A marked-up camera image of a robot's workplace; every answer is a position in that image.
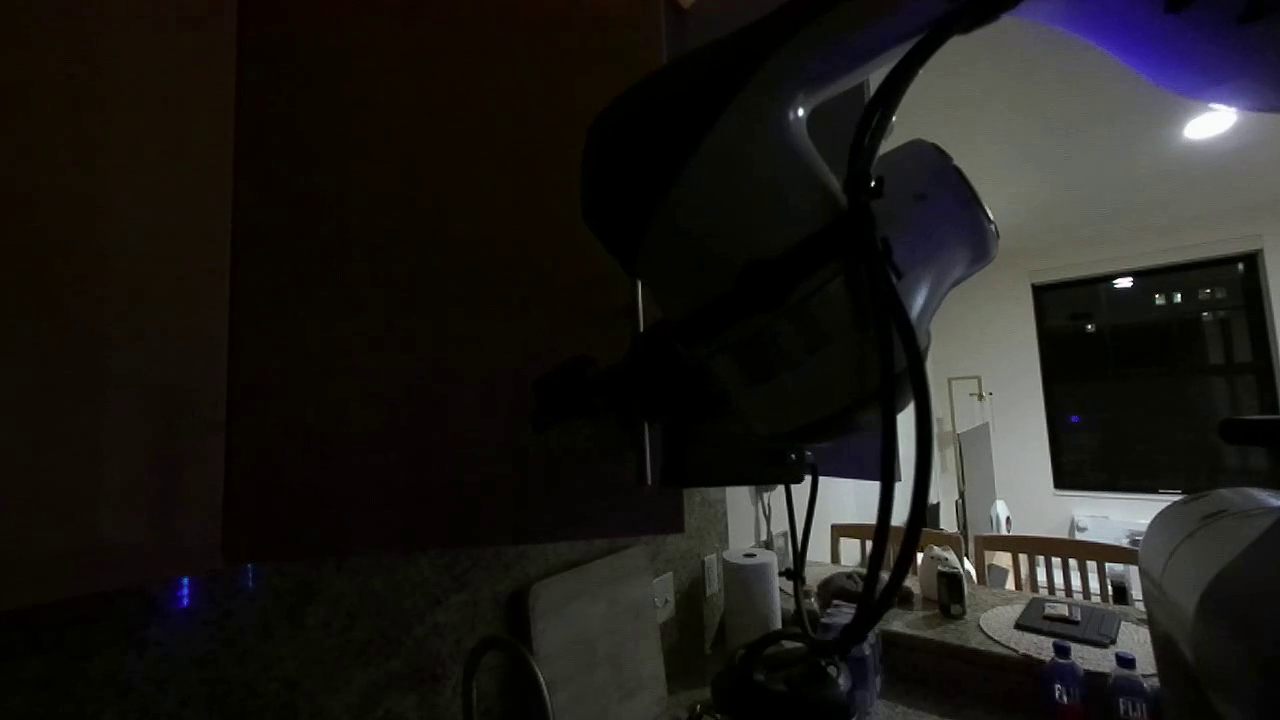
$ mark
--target ceiling light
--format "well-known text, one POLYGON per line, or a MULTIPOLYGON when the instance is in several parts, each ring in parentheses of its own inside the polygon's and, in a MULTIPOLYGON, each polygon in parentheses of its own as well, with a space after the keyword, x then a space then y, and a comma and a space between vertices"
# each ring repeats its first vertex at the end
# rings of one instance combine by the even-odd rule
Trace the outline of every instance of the ceiling light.
POLYGON ((1226 134, 1235 122, 1241 122, 1241 110, 1230 103, 1207 103, 1185 122, 1185 138, 1205 142, 1205 138, 1226 134))

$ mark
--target kitchen cabinet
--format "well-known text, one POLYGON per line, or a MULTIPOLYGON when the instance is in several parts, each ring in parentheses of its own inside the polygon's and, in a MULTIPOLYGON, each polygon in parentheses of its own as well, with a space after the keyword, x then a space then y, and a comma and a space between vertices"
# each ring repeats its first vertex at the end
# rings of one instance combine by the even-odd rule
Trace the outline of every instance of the kitchen cabinet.
POLYGON ((4 4, 0 606, 222 561, 678 526, 526 423, 630 287, 579 134, 649 0, 4 4))

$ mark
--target chair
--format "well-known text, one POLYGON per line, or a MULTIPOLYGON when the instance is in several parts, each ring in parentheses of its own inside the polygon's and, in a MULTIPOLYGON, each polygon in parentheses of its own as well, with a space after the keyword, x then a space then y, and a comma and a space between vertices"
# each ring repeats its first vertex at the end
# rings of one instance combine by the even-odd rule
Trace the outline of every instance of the chair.
POLYGON ((1066 535, 976 535, 973 546, 983 583, 991 583, 991 557, 1003 553, 1016 592, 1129 605, 1110 572, 1134 569, 1134 546, 1066 535))
MULTIPOLYGON (((853 539, 857 557, 869 561, 873 557, 873 535, 874 535, 874 523, 831 523, 831 564, 841 564, 841 544, 842 539, 853 539)), ((885 561, 897 557, 901 535, 903 535, 903 526, 886 526, 886 557, 885 561)), ((949 553, 964 557, 960 553, 960 535, 942 532, 942 526, 922 526, 920 532, 920 546, 949 546, 949 553)))

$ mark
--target window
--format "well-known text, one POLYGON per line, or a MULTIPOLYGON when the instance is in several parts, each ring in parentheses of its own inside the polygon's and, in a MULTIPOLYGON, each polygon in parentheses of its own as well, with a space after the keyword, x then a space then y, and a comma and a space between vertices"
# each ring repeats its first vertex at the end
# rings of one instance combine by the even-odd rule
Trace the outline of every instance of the window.
POLYGON ((1258 257, 1035 285, 1057 487, 1277 483, 1225 414, 1277 412, 1258 257))

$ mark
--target bottle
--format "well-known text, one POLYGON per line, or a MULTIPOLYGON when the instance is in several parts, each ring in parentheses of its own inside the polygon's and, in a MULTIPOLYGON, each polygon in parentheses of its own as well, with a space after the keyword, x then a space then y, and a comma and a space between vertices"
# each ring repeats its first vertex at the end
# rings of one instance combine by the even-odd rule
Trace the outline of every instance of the bottle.
POLYGON ((1052 645, 1049 703, 1057 720, 1083 720, 1083 671, 1064 641, 1052 645))
POLYGON ((1134 675, 1134 660, 1129 651, 1116 651, 1116 667, 1106 675, 1106 703, 1116 720, 1149 720, 1152 715, 1152 693, 1134 675))

